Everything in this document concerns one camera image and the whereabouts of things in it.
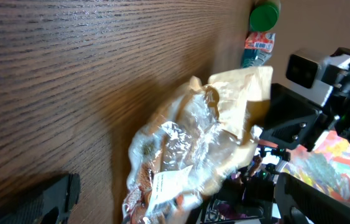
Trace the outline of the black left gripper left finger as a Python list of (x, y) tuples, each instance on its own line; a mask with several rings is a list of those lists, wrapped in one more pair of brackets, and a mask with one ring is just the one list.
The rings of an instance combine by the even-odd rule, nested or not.
[(80, 175), (65, 174), (48, 180), (29, 194), (0, 224), (67, 224), (72, 208), (80, 197)]

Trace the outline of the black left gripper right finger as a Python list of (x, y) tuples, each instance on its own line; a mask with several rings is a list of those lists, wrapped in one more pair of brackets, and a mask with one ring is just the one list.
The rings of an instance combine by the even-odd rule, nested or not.
[(281, 173), (275, 200), (284, 223), (350, 224), (350, 207), (294, 176)]

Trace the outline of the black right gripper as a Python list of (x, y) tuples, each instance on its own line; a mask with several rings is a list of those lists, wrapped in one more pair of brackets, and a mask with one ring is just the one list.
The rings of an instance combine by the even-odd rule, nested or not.
[(301, 145), (312, 151), (320, 136), (330, 129), (331, 113), (279, 83), (271, 85), (261, 139), (280, 148), (293, 150)]

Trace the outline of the brown white snack bag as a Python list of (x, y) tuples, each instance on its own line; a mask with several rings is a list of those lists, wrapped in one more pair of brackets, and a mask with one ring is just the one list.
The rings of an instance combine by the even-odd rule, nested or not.
[(181, 223), (248, 166), (270, 105), (273, 68), (217, 73), (178, 87), (129, 147), (124, 223)]

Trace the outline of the green lid jar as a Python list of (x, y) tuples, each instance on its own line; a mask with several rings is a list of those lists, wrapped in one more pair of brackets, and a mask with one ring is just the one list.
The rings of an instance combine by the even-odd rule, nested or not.
[(249, 16), (249, 25), (254, 32), (271, 30), (280, 17), (280, 0), (256, 0)]

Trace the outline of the red tissue pack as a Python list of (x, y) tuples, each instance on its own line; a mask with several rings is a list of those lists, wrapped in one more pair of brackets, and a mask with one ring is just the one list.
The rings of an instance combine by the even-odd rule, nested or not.
[(246, 41), (244, 48), (251, 50), (261, 50), (271, 53), (275, 43), (275, 33), (271, 32), (251, 32)]

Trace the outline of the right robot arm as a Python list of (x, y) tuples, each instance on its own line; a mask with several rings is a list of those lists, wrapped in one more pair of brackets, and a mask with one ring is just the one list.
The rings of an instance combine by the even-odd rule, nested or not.
[(331, 55), (300, 49), (289, 57), (285, 76), (289, 87), (271, 86), (261, 139), (313, 151), (334, 130), (350, 143), (350, 49)]

